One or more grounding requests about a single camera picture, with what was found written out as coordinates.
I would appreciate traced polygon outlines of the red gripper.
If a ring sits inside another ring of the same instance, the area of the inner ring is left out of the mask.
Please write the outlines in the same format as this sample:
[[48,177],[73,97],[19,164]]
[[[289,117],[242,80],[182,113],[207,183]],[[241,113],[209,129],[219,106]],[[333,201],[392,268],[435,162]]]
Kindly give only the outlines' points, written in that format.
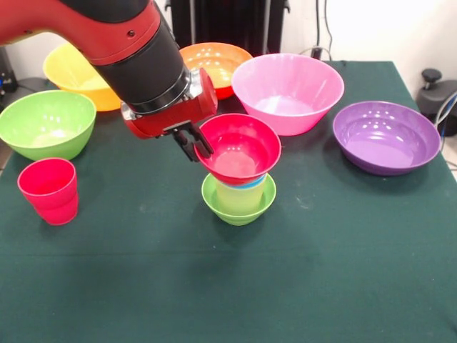
[[[175,85],[161,96],[143,104],[123,102],[121,113],[127,127],[141,139],[160,137],[172,131],[187,158],[198,162],[194,146],[204,158],[209,158],[214,149],[195,123],[213,116],[217,106],[216,92],[206,71],[184,69]],[[182,129],[188,131],[194,143]]]

